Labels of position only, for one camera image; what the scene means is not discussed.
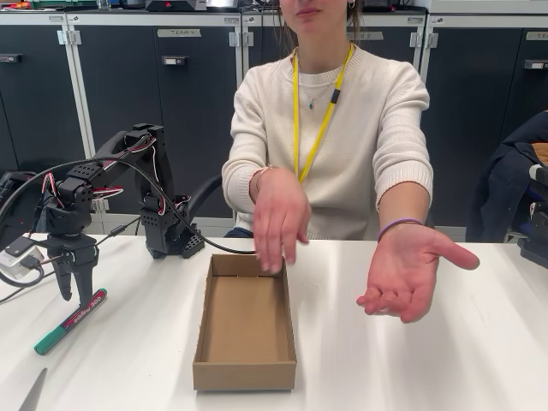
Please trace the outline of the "person's right hand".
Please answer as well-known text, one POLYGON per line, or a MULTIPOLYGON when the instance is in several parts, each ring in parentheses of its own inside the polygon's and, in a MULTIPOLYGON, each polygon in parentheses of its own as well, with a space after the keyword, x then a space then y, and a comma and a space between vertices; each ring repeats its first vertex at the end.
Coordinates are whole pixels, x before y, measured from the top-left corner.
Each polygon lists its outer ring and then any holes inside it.
POLYGON ((282 262, 294 264, 297 243, 308 243, 311 207, 295 174, 283 168, 256 172, 249 193, 257 258, 263 270, 276 273, 282 262))

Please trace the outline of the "person's left hand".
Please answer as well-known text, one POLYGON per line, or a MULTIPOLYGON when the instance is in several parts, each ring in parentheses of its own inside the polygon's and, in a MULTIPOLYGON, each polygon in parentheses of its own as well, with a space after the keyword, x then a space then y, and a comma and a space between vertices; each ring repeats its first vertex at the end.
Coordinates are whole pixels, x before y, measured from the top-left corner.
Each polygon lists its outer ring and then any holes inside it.
POLYGON ((412 223, 389 229, 375 248, 357 305, 368 315, 391 315, 403 323, 422 319, 432 304, 441 258, 468 271, 480 265, 475 254, 435 229, 412 223))

